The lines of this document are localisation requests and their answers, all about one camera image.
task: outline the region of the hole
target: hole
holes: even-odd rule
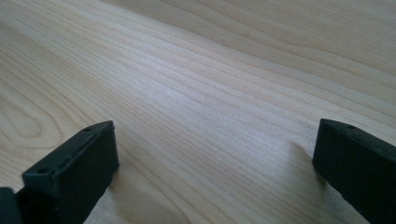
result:
[[[39,174],[44,174],[44,173],[48,172],[49,170],[50,170],[49,167],[43,167],[43,168],[38,169],[37,172]]]

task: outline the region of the black object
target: black object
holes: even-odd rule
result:
[[[0,223],[83,223],[118,168],[113,122],[87,127],[25,171],[17,194],[0,188]]]
[[[396,223],[396,147],[354,126],[322,119],[313,164],[370,223]]]

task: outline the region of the wooden table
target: wooden table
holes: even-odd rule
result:
[[[0,186],[112,119],[86,223],[365,223],[316,176],[321,118],[396,145],[394,1],[0,2]]]

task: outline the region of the black plastic block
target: black plastic block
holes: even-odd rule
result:
[[[354,126],[322,119],[313,164],[371,223],[396,223],[396,147]]]
[[[0,188],[0,223],[22,224],[17,200],[10,188]]]

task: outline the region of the wood grain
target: wood grain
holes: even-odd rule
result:
[[[86,223],[365,223],[311,160],[321,118],[396,145],[394,1],[0,2],[0,186],[112,119]]]

